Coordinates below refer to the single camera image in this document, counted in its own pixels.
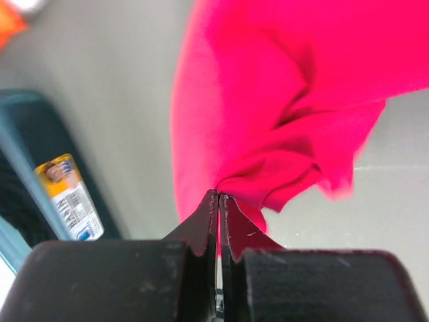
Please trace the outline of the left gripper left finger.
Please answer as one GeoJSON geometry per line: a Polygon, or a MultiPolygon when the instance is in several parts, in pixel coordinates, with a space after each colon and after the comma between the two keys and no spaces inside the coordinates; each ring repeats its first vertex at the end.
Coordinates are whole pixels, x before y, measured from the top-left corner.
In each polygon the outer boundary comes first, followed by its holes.
{"type": "Polygon", "coordinates": [[[2,321],[210,321],[218,195],[160,240],[47,241],[25,260],[2,321]]]}

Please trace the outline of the red t shirt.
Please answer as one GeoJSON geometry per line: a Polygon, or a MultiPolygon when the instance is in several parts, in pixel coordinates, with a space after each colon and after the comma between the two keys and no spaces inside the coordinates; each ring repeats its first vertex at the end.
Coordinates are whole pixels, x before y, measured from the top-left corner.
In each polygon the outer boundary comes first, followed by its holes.
{"type": "Polygon", "coordinates": [[[427,88],[427,1],[196,1],[172,90],[179,219],[210,189],[262,231],[312,186],[349,194],[387,100],[427,88]]]}

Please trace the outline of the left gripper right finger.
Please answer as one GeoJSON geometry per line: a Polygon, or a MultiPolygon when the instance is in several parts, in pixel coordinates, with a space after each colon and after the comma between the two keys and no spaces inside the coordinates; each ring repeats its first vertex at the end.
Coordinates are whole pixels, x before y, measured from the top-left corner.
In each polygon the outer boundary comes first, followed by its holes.
{"type": "Polygon", "coordinates": [[[427,321],[402,263],[380,250],[291,250],[219,198],[225,321],[427,321]]]}

